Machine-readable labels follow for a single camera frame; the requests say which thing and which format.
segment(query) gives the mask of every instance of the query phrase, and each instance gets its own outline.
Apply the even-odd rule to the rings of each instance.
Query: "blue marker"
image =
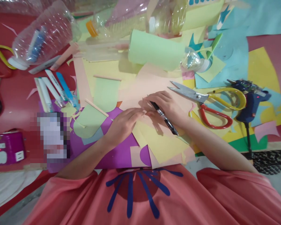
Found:
[[[57,75],[57,78],[59,79],[60,84],[62,85],[63,89],[65,90],[66,95],[68,96],[69,102],[72,104],[73,107],[76,107],[73,95],[70,92],[70,89],[69,89],[68,85],[66,84],[62,74],[57,72],[56,75]]]

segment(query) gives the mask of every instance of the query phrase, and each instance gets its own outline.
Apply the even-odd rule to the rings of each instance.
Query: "scissors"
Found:
[[[180,83],[177,83],[177,82],[174,82],[174,81],[171,81],[171,83],[173,85],[175,85],[177,88],[172,88],[172,87],[168,87],[169,89],[171,89],[172,91],[175,91],[187,98],[190,98],[192,100],[195,100],[195,101],[198,101],[199,104],[200,104],[200,109],[199,109],[199,112],[200,112],[200,115],[201,115],[201,118],[203,120],[203,122],[211,127],[211,128],[214,128],[214,129],[225,129],[225,128],[228,128],[232,125],[233,123],[233,119],[229,116],[227,116],[226,114],[223,114],[221,112],[218,112],[214,109],[211,109],[209,107],[207,107],[204,102],[208,99],[208,98],[213,98],[214,100],[218,101],[219,103],[223,104],[225,107],[229,108],[229,109],[232,109],[232,110],[242,110],[245,108],[246,106],[246,97],[244,96],[244,94],[240,91],[240,90],[237,90],[235,88],[231,88],[231,87],[227,87],[227,88],[221,88],[221,89],[218,89],[218,90],[214,90],[213,93],[220,93],[220,92],[225,92],[225,91],[229,91],[229,92],[233,92],[237,95],[237,97],[239,98],[239,106],[238,107],[234,107],[232,105],[230,105],[228,102],[224,101],[223,99],[219,98],[218,96],[214,95],[214,94],[200,94],[198,92],[196,92],[195,90],[191,89],[191,88],[188,88]],[[214,113],[214,114],[217,114],[221,117],[224,117],[227,119],[227,123],[223,126],[215,126],[215,125],[212,125],[208,122],[207,118],[206,118],[206,115],[205,115],[205,111],[209,111],[211,113]]]

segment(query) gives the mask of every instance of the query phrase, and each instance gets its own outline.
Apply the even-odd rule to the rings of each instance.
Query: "orange bottle cap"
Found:
[[[93,22],[91,20],[86,23],[86,28],[92,37],[98,36],[98,33],[94,28]]]

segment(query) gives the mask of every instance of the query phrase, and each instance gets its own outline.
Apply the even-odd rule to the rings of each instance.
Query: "light green paper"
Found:
[[[221,61],[216,56],[213,56],[213,61],[212,61],[212,65],[210,66],[210,68],[203,73],[197,73],[197,74],[209,83],[210,81],[212,81],[212,79],[216,75],[218,75],[219,72],[222,71],[222,69],[225,66],[226,66],[226,63]]]
[[[80,116],[74,122],[74,132],[81,138],[90,138],[96,133],[105,119],[106,116],[91,105],[87,104]]]
[[[211,52],[207,52],[207,59],[210,58],[210,56],[212,55],[213,51],[215,50],[216,46],[218,45],[220,39],[222,38],[223,33],[220,33],[218,36],[215,37],[213,43],[211,44]]]
[[[166,71],[180,66],[185,57],[185,46],[169,39],[161,38],[139,30],[133,30],[130,36],[128,60],[145,65],[151,63]]]
[[[108,113],[116,107],[120,81],[96,77],[94,104]]]

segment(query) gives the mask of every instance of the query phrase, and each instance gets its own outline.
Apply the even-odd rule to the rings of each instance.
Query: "popsicle stick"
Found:
[[[94,75],[93,77],[122,81],[122,79],[120,79],[120,78],[105,77],[105,76],[100,76],[100,75]]]
[[[94,107],[96,110],[98,110],[99,112],[101,112],[104,116],[109,117],[109,115],[104,112],[102,109],[100,109],[99,107],[97,107],[94,103],[91,103],[89,100],[85,99],[85,101],[90,104],[92,107]]]

